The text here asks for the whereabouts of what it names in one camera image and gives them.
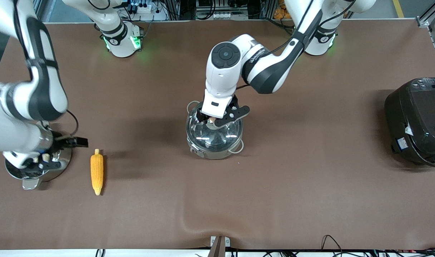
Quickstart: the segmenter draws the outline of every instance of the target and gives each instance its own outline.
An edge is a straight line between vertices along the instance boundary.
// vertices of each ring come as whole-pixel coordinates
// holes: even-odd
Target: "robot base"
[[[129,21],[124,22],[127,27],[127,34],[120,41],[104,37],[106,48],[116,57],[129,57],[135,52],[139,52],[143,46],[144,29]]]
[[[58,177],[69,165],[71,157],[72,149],[65,148],[53,153],[49,162],[40,160],[35,168],[18,169],[7,160],[5,160],[5,168],[12,177],[22,180],[24,190],[33,190],[41,182]]]

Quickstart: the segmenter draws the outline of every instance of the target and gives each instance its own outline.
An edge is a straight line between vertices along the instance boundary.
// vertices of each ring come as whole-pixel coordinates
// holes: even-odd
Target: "corn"
[[[103,156],[95,149],[95,154],[90,157],[90,178],[95,195],[100,195],[103,187]]]

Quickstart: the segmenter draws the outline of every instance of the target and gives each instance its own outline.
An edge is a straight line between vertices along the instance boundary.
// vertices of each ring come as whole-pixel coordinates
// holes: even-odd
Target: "table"
[[[282,29],[154,23],[143,51],[118,59],[91,24],[47,27],[77,136],[90,145],[30,192],[0,153],[0,249],[191,248],[212,235],[245,249],[316,249],[325,234],[347,249],[435,247],[435,169],[391,154],[383,112],[392,90],[435,76],[429,33],[415,20],[343,21],[333,47],[302,55],[278,92],[238,91],[251,107],[245,149],[219,161],[191,154],[185,134],[208,54],[244,33],[274,49],[286,40]],[[11,39],[0,81],[27,78]],[[74,128],[67,114],[57,124]],[[90,186],[94,148],[106,155],[100,197]]]

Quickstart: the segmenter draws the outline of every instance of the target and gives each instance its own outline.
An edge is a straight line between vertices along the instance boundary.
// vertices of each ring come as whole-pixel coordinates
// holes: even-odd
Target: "wire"
[[[247,87],[247,86],[250,86],[250,84],[245,84],[245,85],[242,85],[242,86],[237,86],[236,90],[242,89],[242,88]]]
[[[126,10],[127,15],[129,16],[130,21],[132,21],[129,11],[127,10],[127,8],[125,6],[123,6],[123,7],[124,7],[124,10]]]
[[[395,252],[395,254],[397,254],[398,256],[400,256],[400,257],[405,257],[405,256],[403,256],[403,255],[401,255],[398,251],[396,251],[396,250],[394,250],[394,252]]]
[[[149,22],[149,26],[147,27],[146,33],[143,34],[143,39],[148,35],[149,28],[151,27],[153,21],[154,21],[154,15],[152,15],[152,20]]]
[[[286,257],[297,257],[298,252],[294,253],[291,250],[282,250],[280,251],[281,256],[286,256]]]
[[[165,8],[165,10],[167,10],[168,13],[170,13],[171,15],[173,15],[173,17],[174,17],[175,19],[176,19],[176,17],[178,17],[178,19],[181,18],[181,17],[179,16],[179,14],[171,12],[170,10],[168,10],[168,8]]]
[[[97,10],[106,10],[106,9],[110,8],[110,0],[108,0],[108,5],[105,8],[99,8],[99,7],[95,6],[90,0],[87,0],[87,2],[89,2],[90,5],[92,5],[92,7],[96,8]]]
[[[73,135],[75,135],[76,134],[76,132],[78,131],[78,129],[79,129],[79,122],[78,122],[78,119],[76,118],[76,116],[71,112],[71,111],[69,111],[69,110],[67,110],[67,112],[74,118],[74,120],[75,120],[75,122],[76,122],[76,128],[75,128],[75,130],[72,132],[72,133],[70,133],[70,135],[71,136],[73,136]]]
[[[97,249],[97,252],[95,253],[95,257],[97,257],[99,255],[100,249]],[[105,252],[106,249],[102,249],[102,254],[100,255],[100,257],[105,257]]]
[[[352,256],[355,256],[355,257],[362,257],[361,255],[357,255],[357,254],[354,254],[352,252],[339,252],[337,254],[334,254],[332,257],[338,257],[338,256],[341,257],[343,254],[349,254],[349,255],[352,255]]]
[[[272,19],[269,19],[267,17],[262,18],[262,20],[267,20],[267,21],[271,22],[273,25],[278,26],[280,28],[283,28],[283,27],[290,28],[290,29],[295,28],[295,26],[288,26],[288,25],[279,24],[276,21],[273,21]]]
[[[258,13],[254,13],[254,14],[248,14],[247,16],[254,17],[254,15],[260,15],[260,12],[258,12]]]
[[[310,0],[310,2],[309,2],[309,4],[308,4],[308,7],[307,7],[306,10],[305,10],[305,13],[304,13],[304,15],[302,16],[302,19],[301,19],[300,22],[299,22],[299,25],[297,26],[297,30],[298,30],[298,29],[300,28],[300,26],[302,25],[302,23],[303,23],[303,21],[304,21],[306,15],[307,15],[307,13],[308,13],[308,11],[309,11],[309,8],[311,7],[311,4],[313,3],[313,1],[314,1],[314,0]],[[268,56],[268,55],[270,55],[270,54],[272,54],[272,53],[278,51],[279,49],[285,47],[285,46],[286,46],[286,45],[291,41],[293,35],[294,35],[294,33],[292,33],[292,36],[291,36],[291,37],[290,37],[286,42],[284,42],[284,44],[280,45],[280,46],[277,47],[275,50],[272,50],[272,51],[270,51],[270,52],[268,52],[268,53],[262,55],[261,57]]]
[[[284,24],[283,24],[283,18],[280,18],[279,19],[279,22],[281,22],[281,25],[282,25],[282,28],[284,29],[284,31],[289,35],[289,36],[291,36],[292,35],[292,32],[289,32],[288,31],[288,29],[286,28],[286,26],[284,26]]]
[[[206,15],[204,18],[198,18],[198,20],[207,20],[209,18],[211,18],[211,16],[213,16],[214,11],[216,10],[216,3],[214,2],[215,0],[210,0],[210,12],[208,13],[208,15]]]
[[[339,17],[339,16],[342,16],[345,12],[347,12],[352,6],[353,6],[353,4],[356,2],[356,0],[353,0],[353,2],[345,9],[345,10],[343,10],[341,13],[339,13],[339,14],[337,14],[337,15],[335,15],[335,16],[332,16],[332,17],[330,17],[330,18],[328,18],[327,20],[325,20],[325,21],[323,21],[323,22],[321,22],[321,23],[319,23],[319,26],[322,26],[324,23],[326,23],[327,21],[331,21],[331,20],[333,20],[333,19],[335,19],[335,18],[337,18],[337,17]]]
[[[325,236],[322,238],[321,250],[324,249],[324,245],[325,245],[325,241],[327,241],[327,237],[330,237],[330,239],[332,239],[333,242],[335,242],[335,244],[336,244],[336,246],[338,247],[338,249],[340,249],[340,251],[342,252],[342,250],[341,250],[341,246],[338,244],[338,242],[335,240],[335,238],[333,238],[333,236],[331,236],[331,235],[325,235]]]

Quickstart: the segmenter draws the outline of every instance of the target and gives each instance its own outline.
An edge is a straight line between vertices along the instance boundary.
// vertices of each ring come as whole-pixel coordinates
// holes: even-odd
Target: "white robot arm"
[[[31,121],[59,118],[68,101],[48,30],[33,2],[0,0],[0,31],[19,40],[30,72],[30,81],[0,83],[0,151],[22,169],[55,142],[54,132]]]
[[[217,44],[206,65],[206,89],[199,120],[218,118],[215,127],[241,119],[249,112],[235,103],[239,76],[260,94],[277,91],[286,79],[292,65],[304,52],[319,55],[327,51],[343,15],[334,17],[345,8],[363,12],[375,0],[286,0],[286,8],[297,25],[296,31],[285,42],[281,55],[273,55],[250,35],[244,34]]]
[[[123,21],[113,7],[122,0],[62,0],[80,10],[95,22],[103,34],[106,47],[116,57],[128,57],[141,51],[144,30],[130,21]]]

